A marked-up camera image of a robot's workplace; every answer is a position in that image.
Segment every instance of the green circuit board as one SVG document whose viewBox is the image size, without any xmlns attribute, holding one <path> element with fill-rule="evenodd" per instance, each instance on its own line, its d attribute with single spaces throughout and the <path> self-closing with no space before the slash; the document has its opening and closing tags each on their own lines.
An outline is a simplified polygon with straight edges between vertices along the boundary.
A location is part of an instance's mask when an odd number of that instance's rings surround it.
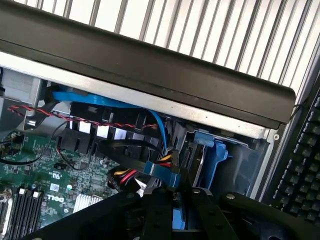
<svg viewBox="0 0 320 240">
<path fill-rule="evenodd" d="M 2 158 L 16 162 L 31 161 L 43 152 L 48 142 L 48 138 L 26 134 L 23 143 L 10 146 L 19 152 L 13 156 L 2 154 Z M 63 154 L 75 162 L 76 168 L 81 168 L 88 162 L 88 156 L 84 154 L 65 150 Z M 57 169 L 54 167 L 56 163 L 63 162 L 56 152 L 56 142 L 52 140 L 45 155 L 32 165 L 18 167 L 0 164 L 0 190 L 23 187 L 43 194 L 37 228 L 72 214 L 79 194 L 105 199 L 116 193 L 107 186 L 107 172 L 117 165 L 115 162 L 93 157 L 89 167 L 83 171 L 69 167 Z"/>
</svg>

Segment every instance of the black keyboard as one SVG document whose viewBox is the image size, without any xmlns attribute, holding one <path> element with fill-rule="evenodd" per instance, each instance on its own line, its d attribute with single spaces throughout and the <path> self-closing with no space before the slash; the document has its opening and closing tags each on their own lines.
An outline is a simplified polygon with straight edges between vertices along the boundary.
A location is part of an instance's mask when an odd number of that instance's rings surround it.
<svg viewBox="0 0 320 240">
<path fill-rule="evenodd" d="M 320 91 L 316 81 L 264 203 L 320 227 Z"/>
</svg>

